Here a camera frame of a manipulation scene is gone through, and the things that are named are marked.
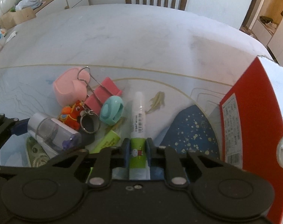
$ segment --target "binder clip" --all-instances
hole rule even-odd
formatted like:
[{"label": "binder clip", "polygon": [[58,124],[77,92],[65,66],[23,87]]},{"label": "binder clip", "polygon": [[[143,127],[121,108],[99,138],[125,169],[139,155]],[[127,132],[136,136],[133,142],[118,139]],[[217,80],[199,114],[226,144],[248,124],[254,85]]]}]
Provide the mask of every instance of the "binder clip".
[{"label": "binder clip", "polygon": [[[90,87],[89,83],[79,77],[79,74],[82,70],[88,69],[90,77],[93,78],[99,86],[96,89],[93,89]],[[122,90],[118,89],[118,87],[114,84],[114,82],[109,78],[105,78],[102,83],[97,81],[91,74],[91,69],[86,66],[82,68],[78,74],[77,74],[77,79],[79,81],[84,81],[90,91],[93,93],[84,101],[84,104],[87,105],[94,113],[96,113],[98,116],[100,115],[101,108],[105,101],[110,97],[110,96],[120,96],[122,94]]]}]

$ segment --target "marble table surface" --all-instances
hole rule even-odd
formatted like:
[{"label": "marble table surface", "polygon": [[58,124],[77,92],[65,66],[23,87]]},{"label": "marble table surface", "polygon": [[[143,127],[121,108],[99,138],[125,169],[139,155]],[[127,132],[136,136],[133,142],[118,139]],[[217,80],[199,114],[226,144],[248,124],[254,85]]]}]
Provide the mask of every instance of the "marble table surface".
[{"label": "marble table surface", "polygon": [[[126,104],[142,91],[150,108],[150,99],[164,92],[164,106],[146,116],[147,136],[153,139],[170,127],[179,111],[197,105],[214,130],[211,143],[220,145],[220,100],[255,56],[270,57],[261,43],[230,26],[144,5],[67,9],[14,30],[17,36],[0,53],[0,113],[19,119],[35,112],[57,117],[61,107],[53,81],[73,66],[90,66],[99,81],[107,76],[114,80]],[[103,135],[104,129],[96,139]],[[129,136],[125,130],[121,138]],[[27,165],[25,139],[9,139],[0,151],[1,165]]]}]

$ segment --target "barcode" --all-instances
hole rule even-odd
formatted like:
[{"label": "barcode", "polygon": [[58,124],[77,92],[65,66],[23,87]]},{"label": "barcode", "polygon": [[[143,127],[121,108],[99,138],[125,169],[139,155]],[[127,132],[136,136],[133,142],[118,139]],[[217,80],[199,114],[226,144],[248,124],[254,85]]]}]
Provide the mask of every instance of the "barcode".
[{"label": "barcode", "polygon": [[142,133],[143,131],[144,131],[143,117],[142,117],[142,114],[139,114],[139,117],[138,117],[138,132]]},{"label": "barcode", "polygon": [[240,153],[228,156],[227,163],[236,165],[240,163]]}]

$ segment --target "key ring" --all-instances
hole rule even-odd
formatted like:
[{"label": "key ring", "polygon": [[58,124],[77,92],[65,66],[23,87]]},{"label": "key ring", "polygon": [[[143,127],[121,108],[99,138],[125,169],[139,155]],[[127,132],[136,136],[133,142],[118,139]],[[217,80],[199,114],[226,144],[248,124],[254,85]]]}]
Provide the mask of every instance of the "key ring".
[{"label": "key ring", "polygon": [[[92,111],[92,110],[90,110],[89,108],[87,108],[87,107],[85,106],[85,104],[83,104],[83,108],[84,108],[84,113],[82,114],[82,116],[81,116],[81,118],[80,118],[80,126],[81,126],[81,128],[82,128],[86,133],[88,133],[88,134],[94,134],[94,133],[96,133],[96,132],[100,129],[100,127],[101,127],[100,118],[99,118],[99,116],[98,116],[94,111]],[[89,116],[95,115],[95,116],[97,117],[97,119],[98,119],[98,121],[99,121],[99,126],[98,126],[98,129],[97,129],[97,130],[88,131],[86,128],[84,128],[84,126],[83,126],[83,124],[82,124],[82,119],[83,119],[84,116],[86,116],[86,115],[89,115]]]}]

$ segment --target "metal clip handle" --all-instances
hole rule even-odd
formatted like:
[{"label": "metal clip handle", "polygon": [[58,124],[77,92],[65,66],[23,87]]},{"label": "metal clip handle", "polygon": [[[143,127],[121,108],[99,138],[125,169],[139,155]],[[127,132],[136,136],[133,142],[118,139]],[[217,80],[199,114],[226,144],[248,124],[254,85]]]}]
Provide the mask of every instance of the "metal clip handle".
[{"label": "metal clip handle", "polygon": [[103,105],[103,103],[101,102],[101,100],[100,100],[100,99],[98,98],[98,96],[95,94],[95,90],[91,88],[91,86],[89,85],[89,83],[88,83],[86,80],[79,78],[80,72],[81,72],[82,70],[84,70],[84,69],[88,69],[88,70],[89,70],[90,77],[93,78],[101,87],[103,87],[111,96],[113,96],[114,94],[113,94],[112,92],[110,92],[106,87],[104,87],[104,86],[102,85],[102,83],[100,83],[96,78],[94,78],[94,77],[92,76],[92,74],[91,74],[91,69],[90,69],[88,66],[81,68],[81,69],[79,70],[78,74],[77,74],[77,80],[79,80],[79,81],[84,81],[84,82],[86,83],[88,89],[93,92],[93,94],[95,95],[95,97],[96,97],[96,99],[99,101],[99,103],[100,103],[101,105]]}]

